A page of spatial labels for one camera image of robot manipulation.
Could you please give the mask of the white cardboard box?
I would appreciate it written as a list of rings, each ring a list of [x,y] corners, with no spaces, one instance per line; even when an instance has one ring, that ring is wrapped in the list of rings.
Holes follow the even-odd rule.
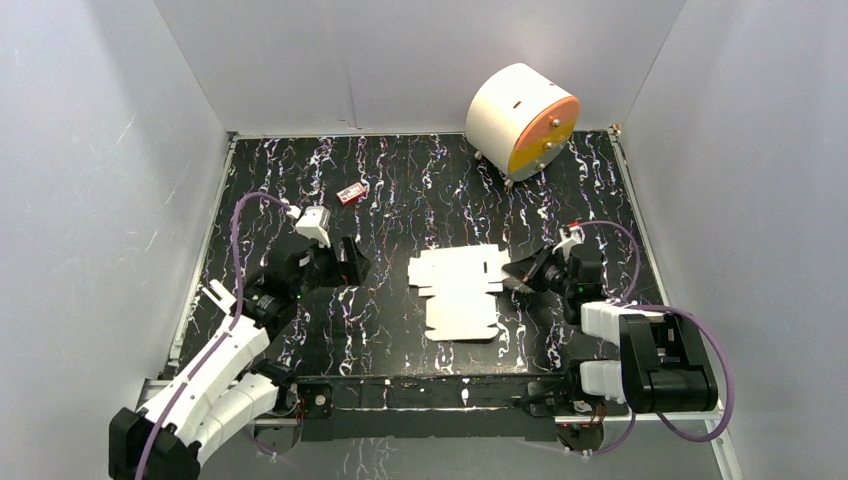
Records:
[[[425,337],[435,342],[490,341],[499,334],[496,295],[509,252],[496,244],[423,250],[409,259],[408,284],[425,300]]]

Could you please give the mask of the small red white packet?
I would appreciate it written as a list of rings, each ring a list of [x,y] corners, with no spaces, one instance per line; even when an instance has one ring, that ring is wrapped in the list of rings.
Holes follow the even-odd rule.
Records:
[[[341,205],[347,206],[367,196],[369,188],[362,182],[357,182],[338,191],[336,197]]]

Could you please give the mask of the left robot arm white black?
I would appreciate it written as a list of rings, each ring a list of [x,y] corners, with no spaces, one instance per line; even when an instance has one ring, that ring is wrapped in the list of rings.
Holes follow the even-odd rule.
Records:
[[[299,252],[275,250],[241,292],[222,293],[226,316],[212,339],[155,396],[111,419],[110,478],[196,479],[252,420],[294,411],[293,371],[259,356],[292,322],[304,294],[363,284],[370,260],[353,237],[341,242],[340,251],[317,241]]]

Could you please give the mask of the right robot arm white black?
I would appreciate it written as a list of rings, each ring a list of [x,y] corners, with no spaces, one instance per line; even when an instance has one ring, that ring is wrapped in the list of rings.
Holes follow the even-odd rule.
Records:
[[[528,386],[518,407],[535,416],[564,409],[600,415],[611,403],[632,415],[714,409],[719,387],[701,330],[681,314],[658,306],[639,308],[604,292],[603,255],[586,245],[568,254],[545,246],[503,266],[508,282],[562,298],[564,319],[588,336],[617,347],[615,360],[574,360],[562,379]]]

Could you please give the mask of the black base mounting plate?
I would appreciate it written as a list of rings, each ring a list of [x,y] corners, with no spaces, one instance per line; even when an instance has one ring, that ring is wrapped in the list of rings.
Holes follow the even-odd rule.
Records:
[[[365,438],[574,439],[596,448],[629,410],[590,398],[566,374],[302,376],[284,406],[254,420],[270,443]]]

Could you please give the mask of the small white plastic bracket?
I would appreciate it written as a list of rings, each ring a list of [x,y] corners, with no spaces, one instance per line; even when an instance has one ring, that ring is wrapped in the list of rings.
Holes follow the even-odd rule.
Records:
[[[208,284],[202,285],[201,291],[225,315],[232,316],[235,313],[237,297],[221,281],[213,279]]]

